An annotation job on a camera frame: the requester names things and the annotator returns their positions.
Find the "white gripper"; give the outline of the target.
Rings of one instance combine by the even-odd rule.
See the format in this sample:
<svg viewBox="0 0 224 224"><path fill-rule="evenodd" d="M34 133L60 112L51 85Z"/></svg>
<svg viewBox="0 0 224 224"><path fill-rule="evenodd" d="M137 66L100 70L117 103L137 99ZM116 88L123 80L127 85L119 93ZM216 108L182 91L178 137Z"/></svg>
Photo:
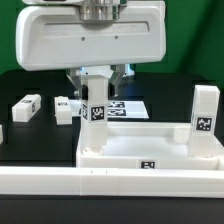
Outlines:
<svg viewBox="0 0 224 224"><path fill-rule="evenodd" d="M160 61L166 52L163 0L22 0L16 58L28 71L68 69L74 96L88 99L79 67L112 65L108 96L117 97L125 65Z"/></svg>

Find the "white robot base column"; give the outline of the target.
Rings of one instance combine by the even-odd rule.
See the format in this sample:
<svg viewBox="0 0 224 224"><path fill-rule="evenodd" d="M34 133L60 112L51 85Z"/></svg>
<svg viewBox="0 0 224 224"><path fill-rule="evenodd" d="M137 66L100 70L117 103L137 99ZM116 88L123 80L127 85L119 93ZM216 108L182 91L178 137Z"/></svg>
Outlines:
<svg viewBox="0 0 224 224"><path fill-rule="evenodd" d="M124 76L135 74L129 64L81 67L76 70L77 75L103 75L107 78L110 78L114 72L122 72Z"/></svg>

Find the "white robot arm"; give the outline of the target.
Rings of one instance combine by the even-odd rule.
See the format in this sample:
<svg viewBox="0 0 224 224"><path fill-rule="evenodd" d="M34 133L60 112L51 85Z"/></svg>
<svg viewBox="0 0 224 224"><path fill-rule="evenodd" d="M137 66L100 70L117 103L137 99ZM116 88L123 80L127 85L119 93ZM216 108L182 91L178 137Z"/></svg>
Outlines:
<svg viewBox="0 0 224 224"><path fill-rule="evenodd" d="M22 0L16 59L27 71L156 62L166 52L163 0Z"/></svg>

